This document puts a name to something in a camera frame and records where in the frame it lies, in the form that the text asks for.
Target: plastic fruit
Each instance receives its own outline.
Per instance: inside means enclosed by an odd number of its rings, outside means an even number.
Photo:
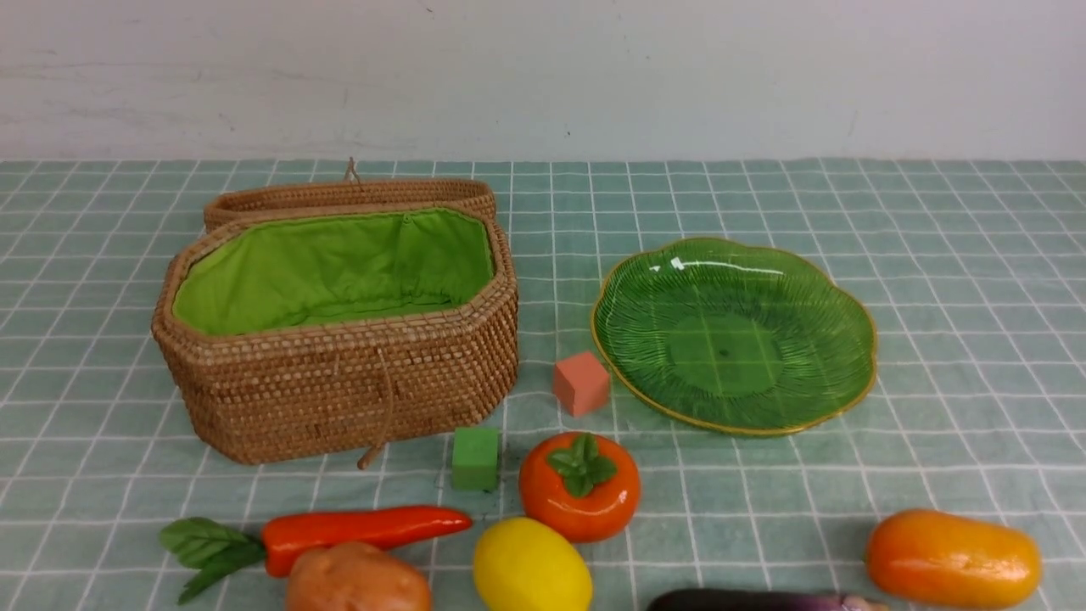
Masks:
[[[930,509],[909,509],[880,523],[866,563],[886,594],[952,609],[1015,607],[1041,577],[1040,551],[1025,533]]]
[[[476,590],[490,611],[588,611],[592,575],[577,549],[530,518],[483,532],[473,560]]]
[[[535,446],[520,466],[525,514],[574,544],[622,532],[641,502],[633,457],[591,433],[563,433]]]

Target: orange foam cube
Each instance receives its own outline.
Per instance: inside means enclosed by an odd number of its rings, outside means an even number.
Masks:
[[[604,407],[610,396],[610,375],[592,353],[581,353],[554,365],[554,396],[573,418]]]

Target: toy eggplant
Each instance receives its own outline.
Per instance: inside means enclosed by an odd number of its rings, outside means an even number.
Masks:
[[[859,596],[686,588],[660,595],[647,611],[889,611]]]

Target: basket handle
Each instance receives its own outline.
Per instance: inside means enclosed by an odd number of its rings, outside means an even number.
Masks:
[[[354,168],[354,157],[353,156],[349,156],[348,157],[348,160],[346,160],[346,171],[343,173],[343,180],[344,181],[350,182],[351,178],[354,178],[355,182],[357,182],[359,184],[362,183],[362,176],[358,176],[358,171]]]
[[[389,373],[389,368],[384,364],[384,353],[378,348],[377,358],[381,360],[381,370],[384,372],[384,389],[388,395],[384,399],[384,422],[381,424],[381,433],[377,437],[377,443],[366,450],[366,454],[362,455],[358,459],[358,470],[363,471],[381,454],[384,449],[387,440],[389,436],[389,429],[392,428],[392,415],[395,412],[395,398],[393,397],[394,389],[392,385],[392,375]]]

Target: white wall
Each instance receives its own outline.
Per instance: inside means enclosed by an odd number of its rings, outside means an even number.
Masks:
[[[0,1],[0,156],[1086,157],[1086,0]]]

